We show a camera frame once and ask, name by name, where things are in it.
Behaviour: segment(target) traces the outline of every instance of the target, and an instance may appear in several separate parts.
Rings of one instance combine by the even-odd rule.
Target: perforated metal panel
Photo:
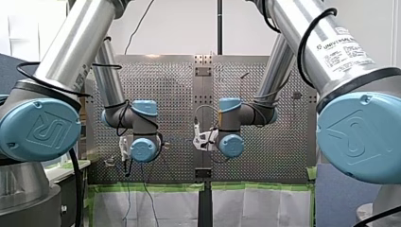
[[[194,56],[120,56],[116,60],[123,66],[119,74],[126,98],[156,100],[160,132],[171,143],[170,149],[165,150],[156,162],[145,166],[146,175],[151,173],[150,181],[155,183],[192,183],[195,181],[195,166],[201,163],[208,167],[208,162],[194,158],[194,88],[197,91],[208,91],[204,87],[213,87],[213,94],[203,95],[213,95],[216,107],[221,97],[241,96],[244,100],[251,101],[268,58],[215,56],[213,80],[208,79],[205,82],[205,79],[199,84],[193,84]],[[249,75],[240,79],[245,73]],[[100,122],[103,106],[96,86],[94,89],[94,103],[88,103],[89,109],[93,107],[88,119],[92,122],[90,125],[93,133],[91,135],[88,131],[88,144],[94,144],[93,152],[97,154],[98,160],[90,169],[89,181],[126,181],[122,174],[118,137],[114,129],[105,127]],[[301,99],[293,99],[294,92],[300,92]],[[246,143],[244,153],[226,164],[212,164],[212,180],[306,182],[305,168],[314,165],[314,96],[300,80],[297,71],[293,70],[279,102],[278,121],[264,129],[243,127]],[[116,166],[106,167],[104,160],[112,156],[117,161]],[[213,157],[222,158],[218,152],[214,152]],[[142,181],[140,166],[136,163],[132,165],[129,180]]]
[[[215,57],[215,106],[222,97],[241,96],[252,101],[265,67],[266,59],[261,57]],[[301,99],[293,98],[297,92],[302,94]],[[263,129],[243,126],[245,151],[226,164],[212,164],[213,181],[305,182],[306,167],[313,165],[314,151],[307,141],[314,136],[314,129],[310,124],[308,127],[308,120],[315,120],[308,119],[308,112],[314,112],[314,97],[294,67],[281,93],[278,120]],[[213,157],[223,159],[218,153]]]
[[[122,56],[116,61],[123,89],[130,101],[153,99],[158,105],[159,132],[171,146],[152,164],[145,165],[146,175],[155,183],[194,182],[192,151],[192,75],[193,59],[189,56],[148,58]],[[94,103],[95,143],[99,160],[91,168],[91,183],[126,181],[123,176],[118,137],[115,130],[100,121],[103,111],[96,89]],[[114,157],[117,166],[105,167],[104,160]],[[130,181],[142,181],[139,164],[133,162]]]

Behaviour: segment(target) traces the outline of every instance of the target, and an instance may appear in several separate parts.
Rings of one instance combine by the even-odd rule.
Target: robotic arm
[[[401,183],[401,92],[394,85],[401,82],[401,70],[378,66],[320,0],[253,2],[281,34],[254,102],[220,100],[214,145],[237,157],[244,149],[241,125],[274,122],[276,91],[286,81],[294,53],[320,96],[317,138],[325,157],[360,181]]]
[[[66,153],[80,135],[77,95],[92,63],[105,105],[103,121],[133,129],[131,157],[150,162],[162,145],[153,100],[126,101],[112,67],[113,51],[105,39],[112,20],[129,1],[79,0],[39,65],[33,80],[15,85],[0,107],[0,154],[19,162],[43,162]]]

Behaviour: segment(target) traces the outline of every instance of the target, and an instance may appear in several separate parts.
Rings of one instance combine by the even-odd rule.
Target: cable
[[[132,37],[133,37],[133,36],[136,34],[136,32],[138,31],[139,27],[140,27],[141,24],[142,24],[142,21],[144,20],[145,16],[148,14],[148,11],[149,11],[151,5],[153,4],[153,2],[154,2],[154,0],[151,0],[151,1],[150,1],[149,5],[148,5],[148,7],[147,7],[147,10],[145,10],[144,15],[142,15],[141,20],[139,20],[139,23],[138,23],[138,25],[136,26],[136,29],[132,32],[132,34],[131,34],[131,36],[130,36],[130,40],[129,40],[129,42],[128,42],[128,44],[127,44],[127,47],[126,47],[126,49],[125,49],[125,51],[124,51],[124,55],[127,55],[128,48],[130,48],[130,45],[131,45],[131,42],[132,42]]]
[[[157,123],[155,123],[155,122],[153,122],[153,121],[147,119],[146,117],[142,116],[140,113],[138,113],[138,112],[136,112],[136,111],[134,111],[134,112],[135,112],[139,117],[141,117],[142,119],[148,121],[148,123],[150,123],[151,125],[153,125],[154,127],[156,127],[156,130],[159,129],[159,125],[158,125]]]
[[[133,160],[131,159],[131,161],[130,161],[130,168],[129,168],[129,170],[128,171],[126,171],[126,168],[127,168],[127,160],[126,161],[124,161],[124,169],[125,169],[125,177],[129,177],[130,175],[131,175],[131,171],[132,171],[132,162],[133,162]]]
[[[45,81],[43,81],[41,79],[33,77],[32,75],[30,75],[27,71],[25,71],[23,69],[23,67],[25,67],[25,66],[33,66],[33,65],[39,65],[39,64],[40,64],[39,61],[27,61],[27,62],[22,62],[22,63],[18,64],[16,68],[17,68],[17,71],[19,73],[21,73],[22,75],[24,75],[26,78],[32,79],[33,81],[41,84],[42,86],[45,86],[45,87],[48,87],[48,88],[52,88],[52,89],[55,89],[55,90],[58,90],[58,91],[61,91],[61,92],[65,92],[65,93],[68,93],[68,94],[71,94],[71,95],[75,95],[75,96],[78,96],[78,97],[81,97],[81,96],[89,97],[89,96],[91,96],[89,94],[77,93],[77,92],[73,92],[73,91],[70,91],[70,90],[55,86],[55,85],[53,85],[51,83],[48,83],[48,82],[45,82]],[[112,67],[112,68],[115,68],[117,70],[123,68],[121,65],[118,65],[118,64],[93,63],[92,65],[93,66],[98,66],[98,67]]]
[[[145,173],[144,173],[144,165],[143,165],[143,164],[141,164],[141,173],[142,173],[142,179],[143,179],[143,181],[144,181],[144,188],[145,188],[145,191],[148,193],[148,195],[149,195],[149,197],[150,197],[151,208],[152,208],[152,210],[153,210],[154,219],[156,220],[156,226],[159,227],[159,220],[157,219],[156,210],[154,209],[154,200],[153,200],[153,197],[150,195],[150,193],[149,193],[149,191],[148,191],[147,183],[146,183],[146,181],[145,181]]]
[[[271,30],[273,30],[273,31],[275,31],[277,33],[281,33],[281,31],[277,27],[273,26],[269,21],[268,14],[266,12],[266,1],[267,0],[262,0],[263,18],[265,19],[266,24],[268,24],[268,27],[270,27]]]
[[[210,138],[212,137],[212,132],[214,130],[218,129],[217,125],[218,125],[218,122],[216,122],[215,126],[210,130],[209,138],[207,138],[207,143],[206,143],[206,153],[209,155],[209,158],[210,158],[210,160],[212,160],[213,163],[215,163],[215,164],[225,164],[230,160],[230,158],[226,158],[224,161],[218,161],[218,160],[213,158],[212,152],[209,152],[209,144],[212,144],[212,141],[210,141]]]
[[[266,98],[266,97],[269,97],[269,96],[276,95],[277,93],[279,93],[288,84],[289,77],[290,77],[290,75],[288,75],[286,80],[283,82],[283,84],[280,85],[280,87],[277,88],[276,91],[268,93],[267,95],[263,95],[263,96],[254,96],[253,98]]]
[[[129,101],[128,99],[126,99],[125,101],[126,101],[127,105],[126,105],[126,107],[124,108],[124,110],[122,110],[122,111],[120,112],[120,115],[118,116],[117,128],[115,129],[115,133],[117,134],[117,136],[123,136],[124,133],[128,130],[128,129],[124,129],[123,132],[121,132],[121,133],[119,132],[120,127],[124,127],[124,126],[123,126],[123,118],[124,118],[124,116],[125,116],[125,113],[127,112],[127,109],[128,109],[129,106],[130,106],[130,101]]]
[[[120,69],[123,68],[123,66],[121,66],[121,65],[119,65],[119,64],[101,64],[101,63],[93,63],[92,66],[114,68],[115,70],[120,70]]]
[[[385,218],[398,212],[401,212],[401,206],[394,207],[393,209],[371,216],[370,218],[366,218],[363,221],[360,221],[358,224],[354,225],[354,227],[365,227],[368,223],[371,223],[372,221]]]
[[[313,86],[313,84],[306,78],[305,72],[304,72],[304,67],[303,67],[303,55],[306,49],[306,42],[307,39],[309,38],[310,34],[312,33],[313,29],[315,28],[315,26],[320,22],[321,19],[323,19],[326,16],[337,16],[337,10],[334,8],[329,8],[326,9],[324,12],[322,12],[322,14],[320,14],[318,17],[316,17],[315,19],[313,19],[313,21],[310,23],[309,27],[307,28],[304,36],[302,37],[301,41],[300,41],[300,45],[298,47],[298,53],[297,53],[297,64],[298,64],[298,71],[301,75],[302,80],[304,81],[304,83],[306,83],[309,87],[311,88],[315,88]]]
[[[218,109],[216,109],[215,107],[213,107],[213,106],[211,106],[211,105],[200,105],[200,106],[195,110],[195,117],[198,116],[198,111],[199,111],[201,108],[205,108],[205,107],[210,108],[210,109],[214,110],[216,113],[218,113]]]
[[[128,178],[131,175],[131,170],[132,170],[132,159],[130,162],[130,168],[127,171],[127,160],[124,161],[124,176]],[[130,213],[131,210],[131,192],[130,192],[130,182],[127,182],[127,190],[128,190],[128,209],[126,215],[123,217],[122,220],[124,220],[124,226],[127,227],[127,216]]]
[[[76,193],[77,193],[77,213],[75,226],[80,227],[82,218],[82,208],[83,208],[83,196],[82,196],[82,175],[79,170],[79,163],[74,149],[71,148],[70,151],[71,162],[74,168],[74,174],[76,177]]]
[[[68,93],[68,94],[71,94],[71,95],[76,95],[76,96],[86,96],[86,97],[91,96],[89,94],[73,92],[73,91],[70,91],[70,90],[55,86],[53,84],[50,84],[48,82],[45,82],[45,81],[43,81],[41,79],[37,79],[37,78],[33,77],[32,75],[30,75],[29,73],[27,73],[24,69],[22,69],[22,67],[25,67],[25,66],[33,66],[33,65],[39,65],[39,64],[40,64],[40,62],[38,62],[38,61],[22,62],[22,63],[17,65],[17,71],[19,73],[21,73],[22,75],[24,75],[26,78],[32,79],[33,81],[35,81],[35,82],[37,82],[37,83],[39,83],[39,84],[41,84],[41,85],[43,85],[45,87],[52,88],[52,89],[55,89],[55,90],[58,90],[58,91],[61,91],[61,92],[65,92],[65,93]]]
[[[126,215],[123,217],[124,220],[124,226],[127,227],[127,216],[130,213],[131,210],[131,192],[130,192],[130,182],[127,182],[127,190],[128,190],[128,210]]]
[[[256,111],[259,115],[262,116],[262,118],[263,118],[263,126],[269,124],[268,119],[266,118],[266,116],[264,116],[263,113],[262,113],[259,109],[255,108],[255,107],[253,106],[253,105],[257,105],[256,103],[243,102],[242,104],[251,107],[254,111]]]

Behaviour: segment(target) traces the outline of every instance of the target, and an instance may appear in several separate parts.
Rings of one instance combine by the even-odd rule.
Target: vertical metal rail
[[[218,0],[218,55],[223,54],[223,0]]]

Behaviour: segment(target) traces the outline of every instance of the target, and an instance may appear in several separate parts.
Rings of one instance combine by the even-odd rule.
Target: black cable
[[[130,168],[127,171],[127,160],[124,161],[124,176],[128,178],[131,175],[132,171],[132,159],[130,162]],[[131,210],[131,191],[130,191],[130,182],[127,182],[127,190],[128,190],[128,209],[126,215],[123,217],[122,220],[124,220],[124,226],[127,227],[127,216],[130,213]]]
[[[70,151],[71,162],[74,168],[74,174],[76,177],[76,193],[77,193],[77,212],[76,212],[76,220],[75,226],[81,226],[81,218],[82,218],[82,209],[83,209],[83,196],[82,196],[82,175],[79,170],[79,163],[76,153],[74,149],[71,148]]]
[[[124,133],[128,130],[128,129],[124,129],[123,132],[121,132],[121,133],[119,132],[120,127],[124,127],[123,126],[123,118],[125,116],[125,113],[127,112],[127,109],[130,106],[130,101],[128,99],[126,99],[126,103],[127,103],[126,107],[124,108],[124,110],[122,110],[120,112],[120,115],[118,116],[118,124],[117,124],[117,127],[115,129],[115,133],[117,134],[117,136],[124,135]]]
[[[128,48],[130,48],[130,45],[131,45],[131,42],[132,42],[132,37],[133,37],[133,36],[136,34],[136,32],[138,31],[139,27],[140,27],[141,24],[142,24],[142,21],[144,20],[145,16],[148,14],[148,11],[149,11],[151,5],[153,4],[153,2],[154,2],[154,0],[151,0],[151,1],[150,1],[149,5],[148,5],[148,7],[147,7],[147,10],[145,10],[144,15],[142,15],[141,20],[139,20],[139,23],[138,23],[138,25],[136,26],[136,29],[132,32],[132,34],[131,34],[131,36],[130,36],[130,40],[129,40],[129,42],[128,42],[128,44],[127,44],[127,47],[126,47],[126,49],[125,49],[125,51],[124,51],[124,55],[127,55]]]
[[[127,182],[127,190],[128,190],[128,209],[126,215],[123,217],[124,227],[127,227],[127,216],[131,210],[131,191],[130,191],[130,182]]]
[[[271,30],[273,30],[277,33],[281,33],[281,31],[277,27],[273,26],[269,21],[268,14],[266,12],[266,1],[268,1],[268,0],[262,0],[263,18],[265,19],[266,24],[268,25],[268,27],[270,27]]]
[[[154,219],[156,220],[156,226],[159,227],[159,220],[157,219],[156,210],[154,209],[154,200],[153,200],[153,197],[150,195],[150,193],[149,193],[149,191],[148,191],[147,183],[146,183],[146,181],[145,181],[144,164],[141,164],[141,173],[142,173],[142,180],[144,181],[144,188],[145,188],[145,191],[148,193],[148,195],[149,195],[149,197],[150,197],[151,208],[152,208],[152,210],[153,210]]]
[[[310,23],[309,27],[307,28],[304,36],[302,37],[302,39],[300,41],[300,45],[298,47],[298,53],[297,53],[298,71],[299,71],[304,83],[306,83],[311,88],[315,88],[315,87],[307,79],[305,72],[304,72],[304,67],[303,67],[303,56],[304,56],[304,52],[306,49],[306,42],[307,42],[307,39],[309,38],[310,34],[312,33],[313,29],[315,29],[315,26],[320,22],[320,20],[323,19],[324,17],[330,16],[330,15],[337,16],[337,10],[334,8],[326,9],[324,12],[322,12],[322,14],[320,14],[318,17],[313,19],[313,21]]]
[[[115,70],[120,70],[120,69],[123,68],[123,66],[121,66],[121,65],[119,65],[119,64],[101,64],[101,63],[93,63],[92,66],[114,68]]]
[[[85,96],[85,97],[91,96],[89,94],[73,92],[73,91],[70,91],[70,90],[55,86],[53,84],[50,84],[48,82],[45,82],[45,81],[43,81],[41,79],[37,79],[37,78],[33,77],[32,75],[30,75],[29,73],[27,73],[24,69],[22,69],[22,67],[25,67],[25,66],[33,66],[33,65],[39,65],[39,64],[40,64],[39,61],[22,62],[22,63],[17,65],[17,71],[19,73],[21,73],[22,75],[24,75],[26,78],[32,79],[33,81],[35,81],[35,82],[37,82],[37,83],[39,83],[39,84],[41,84],[41,85],[43,85],[45,87],[52,88],[52,89],[55,89],[55,90],[58,90],[58,91],[61,91],[61,92],[65,92],[65,93],[68,93],[68,94],[71,94],[71,95],[76,95],[76,96]]]
[[[125,166],[124,166],[124,168],[127,168],[127,162],[126,162],[126,161],[124,161],[124,163],[125,163]],[[124,172],[124,175],[125,175],[125,177],[129,177],[129,176],[131,175],[131,171],[132,171],[132,163],[133,163],[133,160],[131,159],[131,161],[130,161],[130,167],[129,167],[129,170]]]
[[[214,130],[218,129],[217,125],[218,125],[218,122],[216,122],[215,126],[210,130],[209,138],[207,138],[207,143],[206,143],[206,153],[209,155],[209,158],[210,158],[210,160],[212,160],[213,163],[215,163],[215,164],[225,164],[230,160],[230,158],[226,158],[224,161],[218,161],[218,160],[213,158],[212,152],[209,152],[209,144],[212,144],[212,141],[210,141],[210,138],[212,137],[212,132]]]
[[[146,117],[142,116],[140,113],[138,113],[138,112],[136,112],[136,111],[134,111],[134,112],[135,112],[139,117],[141,117],[142,119],[148,121],[148,123],[150,123],[151,125],[153,125],[154,127],[156,127],[156,130],[159,129],[159,125],[158,125],[157,123],[155,123],[155,122],[153,122],[153,121],[147,119]]]
[[[394,207],[393,209],[384,211],[377,215],[371,216],[370,218],[366,218],[363,221],[360,221],[358,224],[354,225],[354,227],[366,227],[368,223],[371,223],[375,220],[385,218],[387,216],[393,215],[395,213],[401,212],[401,206]]]
[[[25,67],[25,66],[33,66],[33,65],[39,65],[39,64],[40,64],[39,61],[27,61],[27,62],[22,62],[22,63],[18,64],[16,68],[17,68],[17,71],[19,73],[21,73],[22,75],[24,75],[26,78],[32,79],[33,81],[41,84],[42,86],[45,86],[45,87],[48,87],[48,88],[52,88],[52,89],[55,89],[55,90],[58,90],[58,91],[61,91],[61,92],[65,92],[65,93],[68,93],[68,94],[71,94],[71,95],[76,95],[78,97],[81,97],[81,96],[89,97],[89,96],[91,96],[89,94],[73,92],[73,91],[70,91],[70,90],[55,86],[55,85],[53,85],[51,83],[45,82],[45,81],[43,81],[41,79],[37,79],[37,78],[33,77],[32,75],[30,75],[27,71],[25,71],[22,68],[22,67]],[[123,68],[121,65],[118,65],[118,64],[93,63],[92,65],[93,66],[98,66],[98,67],[112,67],[112,68],[115,68],[117,70]]]

